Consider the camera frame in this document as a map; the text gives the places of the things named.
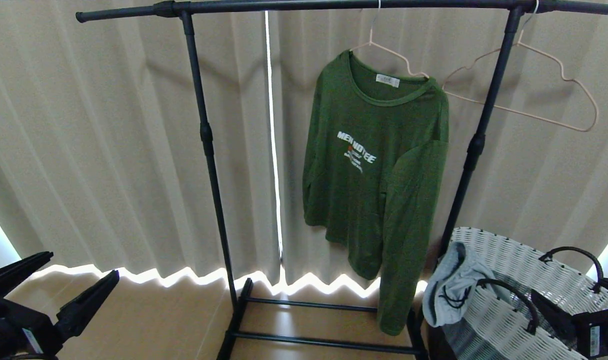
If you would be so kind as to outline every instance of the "white woven basket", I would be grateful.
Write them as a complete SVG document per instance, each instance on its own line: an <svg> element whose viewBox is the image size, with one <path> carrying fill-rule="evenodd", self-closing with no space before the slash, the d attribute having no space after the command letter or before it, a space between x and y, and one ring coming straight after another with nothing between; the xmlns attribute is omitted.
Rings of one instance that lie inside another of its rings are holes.
<svg viewBox="0 0 608 360"><path fill-rule="evenodd" d="M608 309L608 290L596 293L592 290L595 282L580 271L555 259L548 262L539 260L544 255L542 251L508 237L470 227L455 228L451 237L453 241L463 242L473 249L498 280L515 287L528 298L534 289L571 315ZM551 326L541 316L541 328L536 335L521 330L531 317L521 301L516 299L514 307L517 312L489 291L476 289L464 314L467 323L443 327L458 359L585 359L569 348L574 344L554 339L550 334L553 333ZM496 349L501 355L487 357L480 350L489 348Z"/></svg>

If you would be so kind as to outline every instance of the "brown floor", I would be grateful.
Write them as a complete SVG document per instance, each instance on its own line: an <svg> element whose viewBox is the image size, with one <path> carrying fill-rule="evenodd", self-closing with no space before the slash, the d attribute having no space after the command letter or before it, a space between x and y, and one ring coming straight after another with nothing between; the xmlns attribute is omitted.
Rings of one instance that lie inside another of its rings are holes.
<svg viewBox="0 0 608 360"><path fill-rule="evenodd" d="M51 316L98 280L93 274L48 273L28 280L7 298ZM271 296L256 283L253 296ZM374 306L377 292L361 298L341 287L333 294L309 286L288 297L343 305ZM64 344L60 360L214 360L233 310L223 280L196 285L184 277L170 287L157 280L137 284L122 278L80 337ZM406 330L391 337L380 332L375 314L250 303L242 330L276 335L328 338L409 346ZM409 360L412 356L321 346L238 339L233 360Z"/></svg>

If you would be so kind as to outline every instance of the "black drawstring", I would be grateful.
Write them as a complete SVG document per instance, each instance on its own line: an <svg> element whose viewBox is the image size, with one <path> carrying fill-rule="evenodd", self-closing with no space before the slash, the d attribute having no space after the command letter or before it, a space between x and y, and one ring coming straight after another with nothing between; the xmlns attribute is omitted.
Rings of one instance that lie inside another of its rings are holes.
<svg viewBox="0 0 608 360"><path fill-rule="evenodd" d="M462 306L464 306L464 302L469 299L469 294L471 292L471 288L468 287L466 290L464 290L464 296L462 296L461 299L450 298L446 294L446 288L445 287L442 287L441 292L443 292L444 294L441 294L439 297L443 297L444 299L446 299L446 303L448 303L448 305L451 308L453 308L453 309L460 309L460 308L462 308Z"/></svg>

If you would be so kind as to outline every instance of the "black basket handle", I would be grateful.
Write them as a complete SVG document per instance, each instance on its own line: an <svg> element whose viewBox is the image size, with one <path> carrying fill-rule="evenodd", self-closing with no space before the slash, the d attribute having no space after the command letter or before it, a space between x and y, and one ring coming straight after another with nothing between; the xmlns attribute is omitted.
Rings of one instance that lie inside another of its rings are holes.
<svg viewBox="0 0 608 360"><path fill-rule="evenodd" d="M511 285L505 283L504 281L495 280L494 278L480 278L480 280L477 281L477 285L484 286L487 284L498 285L498 287L503 287L503 288L507 289L508 291L515 294L515 296L517 296L518 299L521 300L522 303L524 303L526 305L526 307L528 308L528 311L530 312L530 321L528 322L528 326L526 326L526 331L528 331L532 335L535 335L535 329L537 329L538 326L540 326L540 317L538 316L538 312L535 309L535 305L533 305L533 303L529 300L529 298L526 297L523 293L517 291L517 289L515 287L512 287Z"/></svg>
<svg viewBox="0 0 608 360"><path fill-rule="evenodd" d="M540 260L540 262L545 262L545 263L551 262L551 260L553 260L553 254L559 253L560 251L575 251L576 253L585 255L587 258L592 260L592 263L595 264L595 270L597 271L597 282L595 282L595 285L591 288L591 290L595 294L599 294L600 289L601 289L600 283L602 282L602 278L604 277L604 271L603 271L602 265L600 264L597 257L595 257L595 255L593 255L589 251L586 251L583 248L578 248L575 246L560 246L560 247L556 247L556 248L549 250L547 253L540 256L539 260Z"/></svg>

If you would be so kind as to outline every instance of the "clothing label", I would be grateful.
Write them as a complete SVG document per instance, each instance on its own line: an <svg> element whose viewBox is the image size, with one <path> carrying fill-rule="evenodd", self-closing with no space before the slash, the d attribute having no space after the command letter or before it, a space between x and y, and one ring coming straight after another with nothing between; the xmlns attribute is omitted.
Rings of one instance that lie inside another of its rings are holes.
<svg viewBox="0 0 608 360"><path fill-rule="evenodd" d="M352 166L356 167L360 173L364 173L364 170L362 169L361 160L363 160L369 164L373 164L375 159L377 159L377 156L374 156L372 153L369 153L368 151L366 151L366 148L364 148L364 145L355 141L355 139L353 139L353 137L351 135L347 134L346 132L342 132L342 131L338 132L337 137L350 144L350 145L348 145L348 150L346 150L346 152L344 153L344 156L349 158Z"/></svg>
<svg viewBox="0 0 608 360"><path fill-rule="evenodd" d="M30 346L32 346L32 350L35 351L35 353L37 354L42 354L42 347L37 342L37 339L35 339L35 336L33 335L32 331L27 328L22 328L22 330L24 332L24 335L26 335L26 340L28 340Z"/></svg>
<svg viewBox="0 0 608 360"><path fill-rule="evenodd" d="M400 87L400 79L396 79L395 77L391 77L391 76L382 75L381 73L378 73L377 76L375 76L375 81L378 83L389 84L393 88Z"/></svg>
<svg viewBox="0 0 608 360"><path fill-rule="evenodd" d="M590 356L598 356L600 354L600 327L593 326L590 328Z"/></svg>

